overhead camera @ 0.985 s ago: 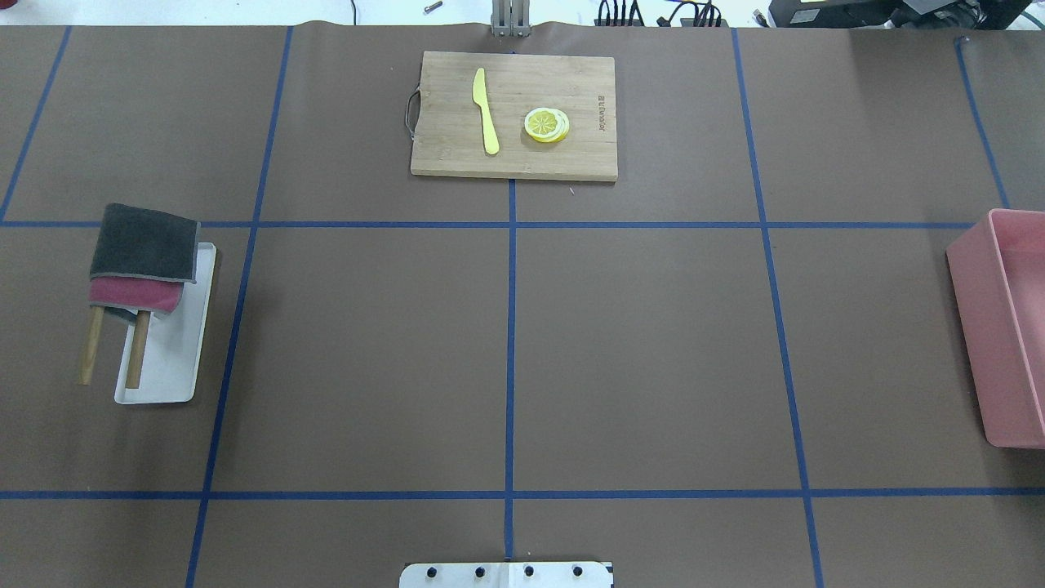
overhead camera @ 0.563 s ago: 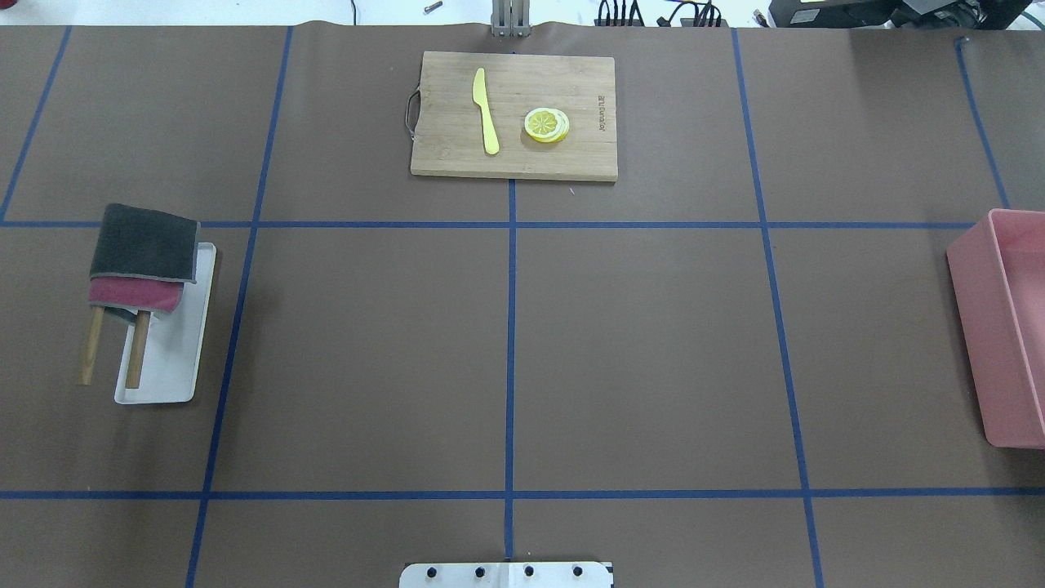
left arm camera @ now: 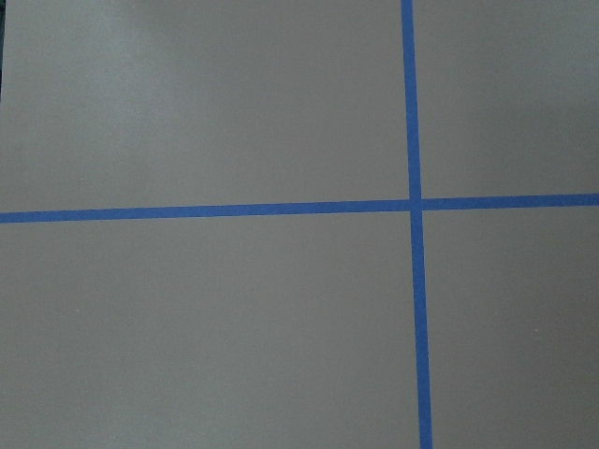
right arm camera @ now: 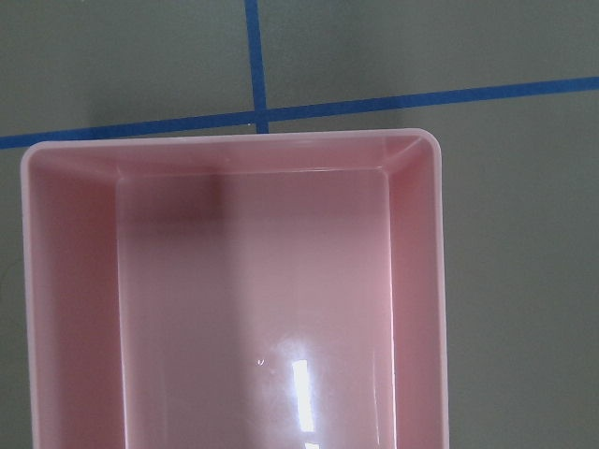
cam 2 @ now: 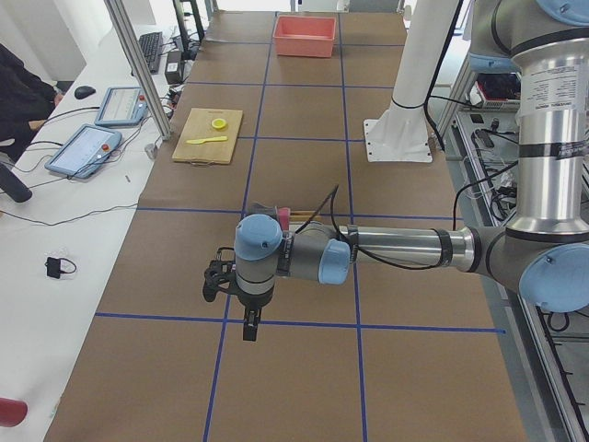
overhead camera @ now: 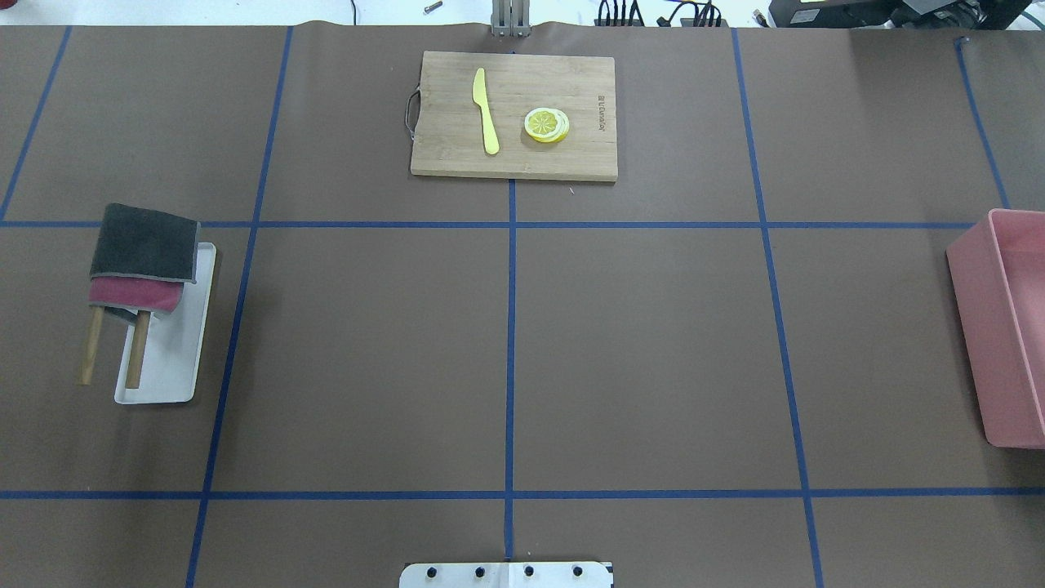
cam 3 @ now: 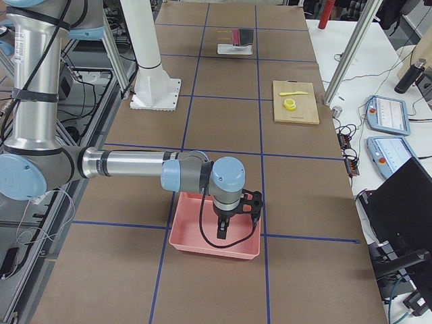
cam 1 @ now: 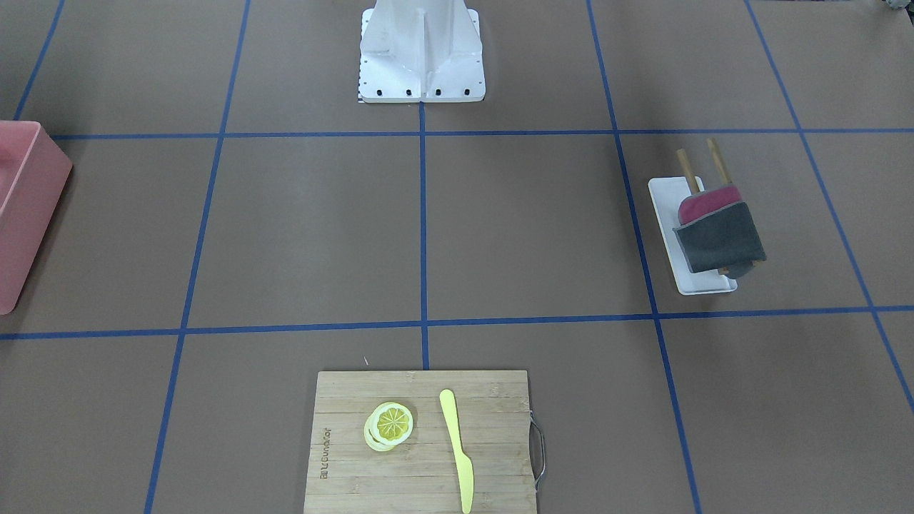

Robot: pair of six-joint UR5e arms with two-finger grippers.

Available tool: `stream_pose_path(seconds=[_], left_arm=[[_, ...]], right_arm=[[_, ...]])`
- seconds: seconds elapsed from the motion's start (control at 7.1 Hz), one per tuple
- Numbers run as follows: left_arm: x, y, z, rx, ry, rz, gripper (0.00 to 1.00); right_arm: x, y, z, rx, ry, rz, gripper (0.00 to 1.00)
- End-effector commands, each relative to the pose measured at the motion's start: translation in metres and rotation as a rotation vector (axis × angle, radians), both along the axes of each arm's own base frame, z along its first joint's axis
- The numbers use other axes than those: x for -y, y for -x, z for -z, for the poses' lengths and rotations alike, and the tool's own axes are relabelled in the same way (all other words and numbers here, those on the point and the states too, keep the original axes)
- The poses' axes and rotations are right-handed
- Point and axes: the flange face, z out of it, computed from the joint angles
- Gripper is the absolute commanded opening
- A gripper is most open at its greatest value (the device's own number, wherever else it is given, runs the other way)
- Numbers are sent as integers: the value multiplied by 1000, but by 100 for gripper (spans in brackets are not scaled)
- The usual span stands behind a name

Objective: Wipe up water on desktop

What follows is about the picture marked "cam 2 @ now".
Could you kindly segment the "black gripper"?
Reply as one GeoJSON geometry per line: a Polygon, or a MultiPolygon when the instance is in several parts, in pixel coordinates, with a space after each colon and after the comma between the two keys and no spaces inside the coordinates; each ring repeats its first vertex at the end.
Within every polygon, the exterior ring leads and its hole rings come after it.
{"type": "Polygon", "coordinates": [[[243,340],[256,342],[262,309],[271,301],[271,294],[240,296],[239,302],[244,306],[243,340]]]}

